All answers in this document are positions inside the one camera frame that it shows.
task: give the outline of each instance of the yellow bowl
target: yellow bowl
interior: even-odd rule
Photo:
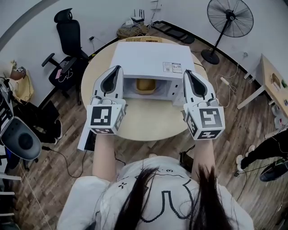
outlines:
[[[136,79],[136,90],[139,94],[152,94],[156,89],[155,79]]]

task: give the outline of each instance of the long black hair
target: long black hair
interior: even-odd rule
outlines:
[[[135,230],[137,224],[146,208],[149,199],[153,179],[157,168],[147,168],[137,177],[137,180],[124,202],[114,230]],[[225,214],[224,208],[217,193],[215,169],[209,172],[207,168],[199,166],[199,192],[194,206],[191,207],[191,215],[187,218],[188,230],[231,230],[232,226]],[[152,180],[146,201],[145,187]]]

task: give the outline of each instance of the chair backrest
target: chair backrest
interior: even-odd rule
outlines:
[[[61,10],[54,17],[57,23],[63,52],[71,57],[81,57],[80,25],[77,20],[72,20],[72,8]]]
[[[81,56],[80,25],[76,20],[57,24],[63,52],[71,57]]]

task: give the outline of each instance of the round table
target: round table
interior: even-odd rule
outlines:
[[[81,83],[81,95],[85,105],[90,104],[94,82],[107,69],[109,69],[117,43],[101,50],[89,63],[83,75]],[[162,38],[163,43],[177,44]],[[193,55],[193,61],[201,65],[201,62]],[[197,73],[207,78],[203,67],[195,65]],[[117,135],[135,141],[157,141],[175,136],[187,129],[183,121],[182,106],[172,106],[171,101],[144,100],[125,98],[128,105],[126,115],[120,125]]]

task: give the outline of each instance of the headrest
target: headrest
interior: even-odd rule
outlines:
[[[72,8],[64,9],[58,12],[54,17],[54,22],[68,22],[72,20],[72,13],[70,12]]]

